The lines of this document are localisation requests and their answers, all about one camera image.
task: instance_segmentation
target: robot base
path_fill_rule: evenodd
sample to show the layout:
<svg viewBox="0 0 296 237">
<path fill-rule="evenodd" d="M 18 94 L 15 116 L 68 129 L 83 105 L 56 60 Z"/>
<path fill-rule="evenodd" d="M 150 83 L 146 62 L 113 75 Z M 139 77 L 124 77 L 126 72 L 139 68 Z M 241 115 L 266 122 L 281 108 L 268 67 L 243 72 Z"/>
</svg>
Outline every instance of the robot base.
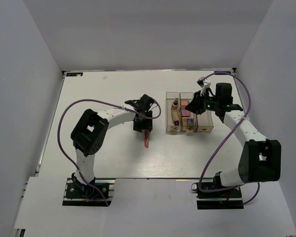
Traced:
<svg viewBox="0 0 296 237">
<path fill-rule="evenodd" d="M 97 180 L 94 185 L 102 191 L 103 195 L 110 205 L 114 195 L 114 180 Z M 98 193 L 94 192 L 86 197 L 83 192 L 73 183 L 72 179 L 67 179 L 63 206 L 106 207 L 107 205 L 101 195 L 99 195 Z"/>
<path fill-rule="evenodd" d="M 202 189 L 209 190 L 212 188 L 212 182 L 201 183 Z M 197 190 L 197 209 L 243 209 L 241 190 L 232 189 L 218 193 L 203 193 Z"/>
</svg>

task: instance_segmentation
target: white enclosure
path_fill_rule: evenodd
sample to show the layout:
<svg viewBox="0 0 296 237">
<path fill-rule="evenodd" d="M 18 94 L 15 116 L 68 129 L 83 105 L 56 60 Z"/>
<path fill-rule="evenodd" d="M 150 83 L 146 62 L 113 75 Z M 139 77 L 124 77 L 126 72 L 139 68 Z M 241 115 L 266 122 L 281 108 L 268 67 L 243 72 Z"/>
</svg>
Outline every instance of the white enclosure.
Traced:
<svg viewBox="0 0 296 237">
<path fill-rule="evenodd" d="M 271 0 L 24 0 L 61 70 L 237 67 Z"/>
<path fill-rule="evenodd" d="M 138 236 L 140 232 L 143 232 L 142 236 L 172 237 L 181 233 L 186 237 L 296 235 L 278 182 L 261 184 L 259 197 L 244 210 L 197 210 L 191 184 L 199 178 L 209 157 L 230 129 L 213 113 L 214 129 L 211 133 L 168 134 L 165 131 L 164 100 L 167 90 L 198 88 L 197 79 L 212 72 L 83 72 L 80 77 L 65 77 L 39 175 L 27 185 L 15 228 L 26 229 L 25 237 L 75 237 L 77 233 L 89 236 L 93 232 L 100 237 L 116 236 L 117 233 L 119 237 Z M 232 77 L 213 76 L 211 82 L 214 93 L 217 82 L 231 83 L 234 103 L 240 103 Z M 62 206 L 66 180 L 75 172 L 56 139 L 63 111 L 72 102 L 83 98 L 121 104 L 143 93 L 153 95 L 163 111 L 161 117 L 153 121 L 149 148 L 144 147 L 143 135 L 133 131 L 133 123 L 127 122 L 107 131 L 103 146 L 95 155 L 94 173 L 98 179 L 119 178 L 110 207 Z M 98 112 L 109 109 L 99 103 L 84 102 L 68 111 L 60 138 L 64 150 L 72 158 L 75 158 L 75 151 L 70 133 L 88 108 Z M 154 115 L 158 113 L 157 109 L 153 112 Z M 237 167 L 241 152 L 240 142 L 235 136 L 231 137 L 211 163 L 206 177 L 212 178 L 218 171 Z M 243 187 L 243 199 L 248 200 L 256 189 L 256 184 Z M 215 221 L 220 219 L 225 220 L 224 223 Z"/>
</svg>

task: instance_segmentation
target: clear plastic box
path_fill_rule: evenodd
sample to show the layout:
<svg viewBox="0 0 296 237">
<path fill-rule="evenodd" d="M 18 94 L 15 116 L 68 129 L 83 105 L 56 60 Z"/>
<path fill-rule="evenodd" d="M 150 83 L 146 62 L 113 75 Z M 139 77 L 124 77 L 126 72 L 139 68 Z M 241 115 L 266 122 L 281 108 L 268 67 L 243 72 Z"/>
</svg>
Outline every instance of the clear plastic box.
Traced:
<svg viewBox="0 0 296 237">
<path fill-rule="evenodd" d="M 206 111 L 201 115 L 184 110 L 185 105 L 192 101 L 193 92 L 166 93 L 166 131 L 167 132 L 206 132 L 214 128 L 212 115 Z M 172 110 L 172 103 L 178 99 L 178 108 Z"/>
</svg>

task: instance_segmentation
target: pink object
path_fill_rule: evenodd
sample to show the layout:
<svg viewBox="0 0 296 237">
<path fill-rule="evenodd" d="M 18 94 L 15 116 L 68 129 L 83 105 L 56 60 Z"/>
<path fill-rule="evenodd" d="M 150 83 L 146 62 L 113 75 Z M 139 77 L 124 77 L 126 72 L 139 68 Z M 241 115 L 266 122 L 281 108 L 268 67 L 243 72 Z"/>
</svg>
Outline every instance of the pink object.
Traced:
<svg viewBox="0 0 296 237">
<path fill-rule="evenodd" d="M 188 105 L 188 100 L 181 100 L 181 114 L 182 117 L 189 117 L 190 111 L 187 111 L 185 107 Z"/>
</svg>

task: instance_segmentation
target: cable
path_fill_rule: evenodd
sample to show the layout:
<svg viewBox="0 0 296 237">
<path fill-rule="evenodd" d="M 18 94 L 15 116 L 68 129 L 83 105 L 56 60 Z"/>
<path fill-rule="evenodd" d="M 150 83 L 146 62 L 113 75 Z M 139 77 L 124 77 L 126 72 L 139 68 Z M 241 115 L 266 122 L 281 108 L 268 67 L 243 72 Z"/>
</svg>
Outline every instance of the cable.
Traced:
<svg viewBox="0 0 296 237">
<path fill-rule="evenodd" d="M 212 89 L 211 89 L 210 87 L 208 88 L 208 92 L 209 92 L 213 97 L 215 97 L 215 95 L 213 94 Z"/>
<path fill-rule="evenodd" d="M 245 114 L 243 115 L 243 118 L 240 119 L 240 121 L 235 125 L 235 127 L 231 130 L 230 133 L 228 133 L 228 135 L 223 139 L 223 141 L 219 144 L 219 146 L 217 147 L 217 149 L 214 151 L 214 153 L 212 154 L 212 156 L 209 158 L 208 162 L 206 163 L 204 169 L 203 169 L 203 172 L 201 174 L 201 177 L 199 179 L 199 182 L 198 182 L 198 188 L 201 192 L 204 192 L 204 193 L 214 193 L 214 192 L 220 192 L 220 191 L 226 191 L 226 190 L 231 190 L 231 189 L 234 189 L 234 188 L 237 188 L 238 186 L 232 186 L 232 187 L 227 187 L 227 188 L 222 188 L 222 189 L 214 189 L 214 190 L 204 190 L 201 188 L 201 182 L 204 178 L 204 175 L 205 175 L 205 172 L 208 168 L 208 166 L 210 165 L 210 163 L 212 162 L 212 160 L 214 159 L 215 155 L 218 153 L 218 151 L 222 148 L 222 146 L 225 144 L 225 142 L 228 140 L 229 137 L 231 137 L 231 135 L 235 132 L 235 130 L 240 126 L 240 124 L 246 119 L 250 109 L 251 109 L 251 96 L 250 96 L 250 93 L 249 93 L 249 90 L 248 88 L 246 87 L 246 85 L 243 83 L 243 81 L 241 79 L 239 79 L 238 77 L 236 77 L 235 75 L 233 74 L 230 74 L 230 73 L 226 73 L 226 72 L 215 72 L 215 73 L 211 73 L 209 75 L 207 75 L 206 77 L 204 77 L 202 79 L 202 81 L 206 80 L 207 78 L 213 76 L 213 75 L 229 75 L 229 76 L 232 76 L 233 78 L 237 79 L 242 85 L 243 87 L 245 88 L 247 94 L 248 94 L 248 99 L 249 99 L 249 104 L 248 104 L 248 109 L 247 111 L 245 112 Z"/>
<path fill-rule="evenodd" d="M 243 205 L 246 205 L 246 204 L 248 204 L 249 202 L 251 202 L 253 199 L 255 199 L 256 196 L 258 195 L 259 191 L 260 191 L 260 183 L 258 183 L 258 188 L 257 188 L 256 193 L 252 196 L 252 198 L 250 198 L 248 201 L 244 202 Z"/>
<path fill-rule="evenodd" d="M 154 107 L 152 107 L 149 111 L 152 111 L 154 108 L 157 108 L 158 106 L 156 105 L 156 106 L 154 106 Z"/>
<path fill-rule="evenodd" d="M 228 195 L 226 201 L 224 201 L 224 202 L 228 202 L 230 198 L 231 198 L 231 193 L 229 193 L 229 195 Z"/>
<path fill-rule="evenodd" d="M 89 200 L 95 199 L 99 194 L 95 194 L 93 197 L 89 198 Z"/>
<path fill-rule="evenodd" d="M 94 193 L 94 189 L 92 189 L 92 193 L 90 194 L 90 195 L 86 195 L 86 196 L 83 196 L 84 198 L 89 198 L 89 197 L 91 197 L 92 195 L 93 195 L 93 193 Z"/>
<path fill-rule="evenodd" d="M 103 193 L 101 192 L 101 190 L 98 189 L 96 186 L 90 184 L 89 182 L 87 182 L 87 181 L 85 180 L 85 178 L 83 177 L 82 173 L 80 172 L 80 168 L 79 168 L 79 166 L 78 166 L 77 163 L 76 163 L 73 159 L 71 159 L 70 156 L 65 152 L 65 150 L 64 150 L 64 148 L 63 148 L 63 146 L 61 145 L 61 142 L 60 142 L 60 129 L 61 129 L 61 125 L 62 125 L 62 123 L 63 123 L 64 117 L 65 117 L 67 111 L 68 111 L 72 106 L 74 106 L 75 104 L 78 104 L 78 103 L 81 103 L 81 102 L 96 102 L 96 103 L 100 103 L 100 104 L 104 104 L 104 105 L 109 105 L 109 106 L 112 106 L 112 107 L 115 107 L 115 108 L 118 108 L 118 109 L 124 109 L 124 110 L 126 110 L 126 111 L 136 113 L 136 114 L 142 116 L 142 117 L 145 118 L 145 119 L 156 119 L 156 118 L 160 117 L 160 115 L 161 115 L 161 107 L 160 107 L 159 103 L 158 103 L 156 100 L 154 100 L 154 102 L 157 104 L 157 106 L 158 106 L 158 108 L 159 108 L 159 114 L 158 114 L 156 117 L 146 117 L 146 116 L 142 115 L 141 113 L 139 113 L 139 112 L 137 112 L 137 111 L 135 111 L 135 110 L 131 110 L 131 109 L 128 109 L 128 108 L 124 108 L 124 107 L 119 106 L 119 105 L 110 104 L 110 103 L 103 102 L 103 101 L 100 101 L 100 100 L 82 99 L 82 100 L 77 100 L 77 101 L 71 103 L 70 105 L 68 105 L 68 107 L 64 110 L 63 114 L 61 115 L 60 120 L 59 120 L 59 123 L 58 123 L 58 128 L 57 128 L 57 143 L 58 143 L 58 146 L 59 146 L 61 152 L 64 154 L 64 156 L 65 156 L 65 157 L 66 157 L 66 158 L 67 158 L 72 164 L 74 164 L 74 166 L 76 167 L 76 169 L 77 169 L 77 171 L 78 171 L 78 173 L 79 173 L 81 179 L 84 181 L 84 183 L 85 183 L 86 185 L 89 185 L 90 187 L 94 188 L 96 191 L 98 191 L 99 194 L 100 194 L 100 195 L 102 196 L 102 198 L 104 199 L 105 204 L 106 204 L 107 206 L 109 206 L 109 203 L 108 203 L 108 201 L 106 200 L 106 198 L 104 197 L 104 195 L 103 195 Z"/>
</svg>

